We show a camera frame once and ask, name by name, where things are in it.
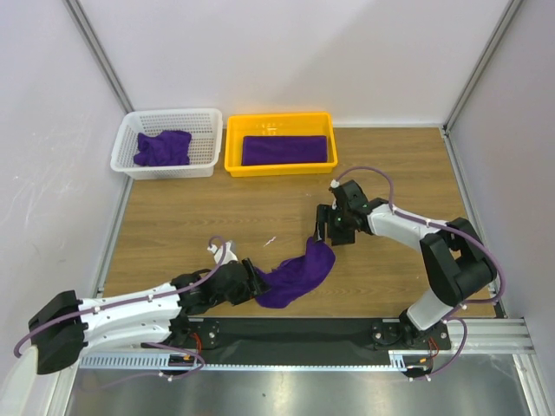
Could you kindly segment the purple towel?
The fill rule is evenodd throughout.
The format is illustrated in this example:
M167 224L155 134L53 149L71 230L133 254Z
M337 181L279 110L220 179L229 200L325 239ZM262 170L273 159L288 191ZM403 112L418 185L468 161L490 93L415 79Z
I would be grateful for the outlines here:
M323 240L309 237L302 256L283 260L270 272L256 269L270 287L263 295L256 297L256 302L267 309L286 308L323 283L335 262L334 251Z
M245 136L243 166L325 163L328 160L327 137Z
M187 166L192 135L183 131L163 131L156 136L139 133L134 163L139 166Z

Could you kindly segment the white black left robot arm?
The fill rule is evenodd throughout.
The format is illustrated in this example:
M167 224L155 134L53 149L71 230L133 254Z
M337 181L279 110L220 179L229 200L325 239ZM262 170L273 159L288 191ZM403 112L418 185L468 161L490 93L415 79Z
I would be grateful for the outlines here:
M250 259L175 277L152 289L109 298L56 295L29 320L38 374L59 372L92 352L151 343L184 348L197 337L192 315L248 302L270 289Z

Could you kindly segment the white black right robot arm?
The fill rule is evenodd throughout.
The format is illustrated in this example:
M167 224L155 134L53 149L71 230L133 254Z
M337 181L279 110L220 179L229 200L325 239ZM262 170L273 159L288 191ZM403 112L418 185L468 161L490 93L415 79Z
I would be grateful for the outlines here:
M356 233L386 237L421 254L429 289L399 316L397 339L419 348L443 319L498 276L498 268L464 218L435 221L398 208L390 200L369 200L354 180L330 186L334 202L317 206L314 238L353 244Z

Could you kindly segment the white scrap on table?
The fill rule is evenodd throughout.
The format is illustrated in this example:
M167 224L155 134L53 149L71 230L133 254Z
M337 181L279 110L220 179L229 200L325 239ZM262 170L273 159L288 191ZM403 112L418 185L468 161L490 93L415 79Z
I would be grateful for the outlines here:
M276 239L277 239L276 236L270 238L270 239L264 244L263 247L266 247L266 246L268 246L269 244L273 243Z

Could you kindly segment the yellow plastic tray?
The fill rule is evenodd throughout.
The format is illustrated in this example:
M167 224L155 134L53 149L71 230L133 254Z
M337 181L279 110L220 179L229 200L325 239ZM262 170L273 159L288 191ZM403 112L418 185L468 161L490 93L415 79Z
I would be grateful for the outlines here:
M325 163L243 166L245 136L327 137ZM228 119L225 143L225 169L235 178L330 173L338 164L331 115L325 112L285 114L243 114Z

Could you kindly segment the purple towel in basket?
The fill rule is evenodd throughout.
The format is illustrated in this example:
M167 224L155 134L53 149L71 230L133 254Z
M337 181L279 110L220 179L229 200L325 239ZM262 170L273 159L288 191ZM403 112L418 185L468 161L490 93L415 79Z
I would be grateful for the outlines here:
M139 133L134 163L139 166L187 166L192 135L183 131L163 131L156 136Z

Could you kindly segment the white perforated plastic basket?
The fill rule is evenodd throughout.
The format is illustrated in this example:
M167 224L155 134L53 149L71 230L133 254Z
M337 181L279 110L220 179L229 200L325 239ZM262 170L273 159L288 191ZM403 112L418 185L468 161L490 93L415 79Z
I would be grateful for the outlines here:
M192 135L188 147L190 163L183 166L139 166L141 133L155 136L164 131L182 131ZM136 111L127 114L119 127L111 153L110 167L134 180L206 178L213 175L219 160L223 115L216 108L177 108Z

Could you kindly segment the aluminium frame rail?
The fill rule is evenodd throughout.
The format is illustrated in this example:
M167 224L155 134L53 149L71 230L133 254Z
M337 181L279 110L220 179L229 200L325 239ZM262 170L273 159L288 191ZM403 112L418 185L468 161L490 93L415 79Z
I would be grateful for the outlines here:
M450 319L446 323L448 335L451 341L451 348L446 352L431 352L423 359L435 357L437 355L450 355L457 349L468 354L512 354L528 353L532 351L532 341L526 325L521 320L502 320L502 319ZM92 352L139 352L156 353L158 351L171 354L179 354L177 360L188 361L192 354L200 354L200 346L194 348L175 348L167 345L151 343L148 346L134 344L128 347L119 347ZM393 354L408 356L418 356L414 351L391 351Z

